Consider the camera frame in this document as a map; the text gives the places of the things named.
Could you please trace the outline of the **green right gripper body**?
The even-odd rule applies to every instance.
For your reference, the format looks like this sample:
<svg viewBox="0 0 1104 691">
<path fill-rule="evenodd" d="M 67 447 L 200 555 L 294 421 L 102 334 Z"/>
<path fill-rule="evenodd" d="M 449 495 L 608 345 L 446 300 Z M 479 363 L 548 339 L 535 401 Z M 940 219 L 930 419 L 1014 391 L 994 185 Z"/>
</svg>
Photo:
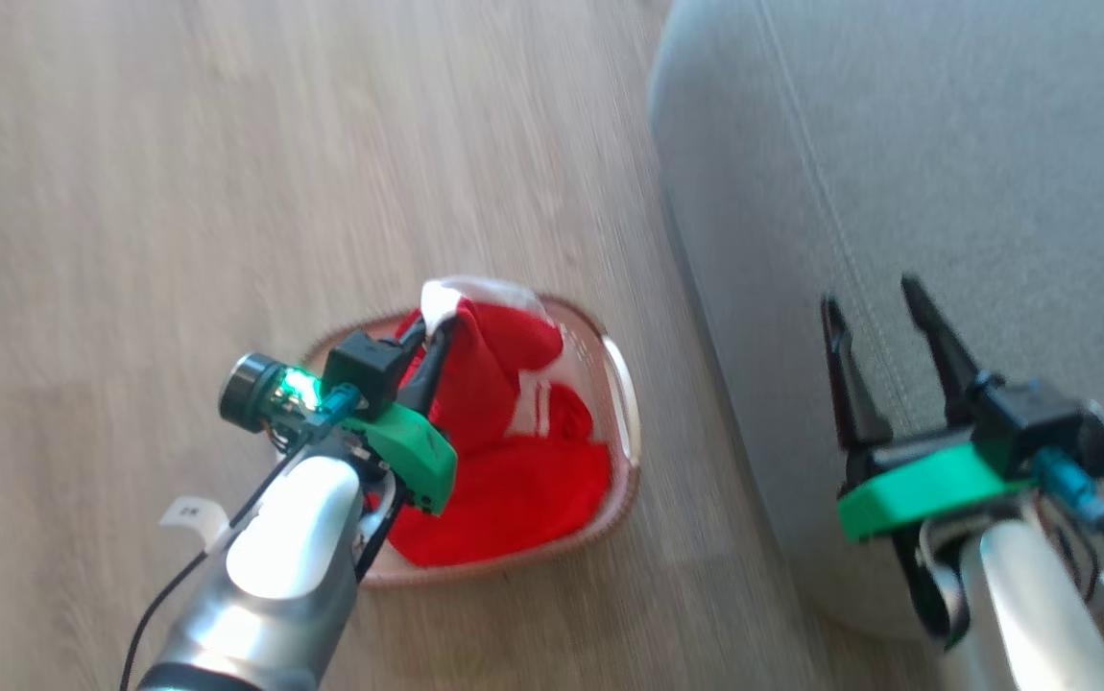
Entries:
<svg viewBox="0 0 1104 691">
<path fill-rule="evenodd" d="M 972 423 L 899 439 L 854 430 L 846 421 L 837 428 L 847 459 L 836 508 L 850 543 L 887 536 L 1034 486 L 1030 474 L 1007 478 L 990 467 L 972 438 L 976 430 Z"/>
</svg>

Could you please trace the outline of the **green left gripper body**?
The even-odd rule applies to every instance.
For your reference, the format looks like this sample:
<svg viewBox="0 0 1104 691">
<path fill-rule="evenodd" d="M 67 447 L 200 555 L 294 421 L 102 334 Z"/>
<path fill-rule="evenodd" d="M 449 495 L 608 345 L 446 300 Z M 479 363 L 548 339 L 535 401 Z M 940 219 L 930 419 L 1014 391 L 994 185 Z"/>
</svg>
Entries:
<svg viewBox="0 0 1104 691">
<path fill-rule="evenodd" d="M 422 512 L 445 512 L 454 491 L 457 451 L 429 419 L 391 403 L 374 419 L 351 417 L 348 429 L 364 436 L 380 460 L 407 487 Z"/>
</svg>

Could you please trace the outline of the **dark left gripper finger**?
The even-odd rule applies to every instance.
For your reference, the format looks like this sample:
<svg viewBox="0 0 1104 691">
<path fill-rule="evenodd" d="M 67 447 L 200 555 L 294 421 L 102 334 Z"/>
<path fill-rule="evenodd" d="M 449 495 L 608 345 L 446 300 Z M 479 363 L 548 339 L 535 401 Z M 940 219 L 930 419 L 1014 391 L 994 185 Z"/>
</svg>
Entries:
<svg viewBox="0 0 1104 691">
<path fill-rule="evenodd" d="M 429 417 L 435 397 L 440 386 L 445 362 L 450 354 L 452 341 L 459 318 L 452 316 L 442 322 L 426 338 L 420 366 L 412 375 L 412 410 L 424 418 Z"/>
<path fill-rule="evenodd" d="M 428 340 L 428 328 L 422 315 L 410 315 L 410 320 L 399 333 L 399 346 L 402 350 L 403 372 L 399 376 L 399 387 L 407 385 L 407 382 L 416 375 L 420 364 L 423 363 Z"/>
</svg>

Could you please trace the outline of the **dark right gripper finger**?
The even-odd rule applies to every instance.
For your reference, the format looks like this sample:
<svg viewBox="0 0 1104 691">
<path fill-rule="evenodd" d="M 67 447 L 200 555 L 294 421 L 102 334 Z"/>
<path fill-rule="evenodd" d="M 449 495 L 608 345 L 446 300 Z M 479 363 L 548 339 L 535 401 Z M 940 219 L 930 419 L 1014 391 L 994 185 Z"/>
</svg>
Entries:
<svg viewBox="0 0 1104 691">
<path fill-rule="evenodd" d="M 893 427 L 875 406 L 854 358 L 850 325 L 834 295 L 822 296 L 820 315 L 838 446 L 859 451 L 893 442 Z"/>
<path fill-rule="evenodd" d="M 981 368 L 974 361 L 968 347 L 960 341 L 916 274 L 903 274 L 901 288 L 909 318 L 924 337 L 932 354 L 940 390 L 946 402 L 948 427 L 974 425 L 969 392 Z"/>
</svg>

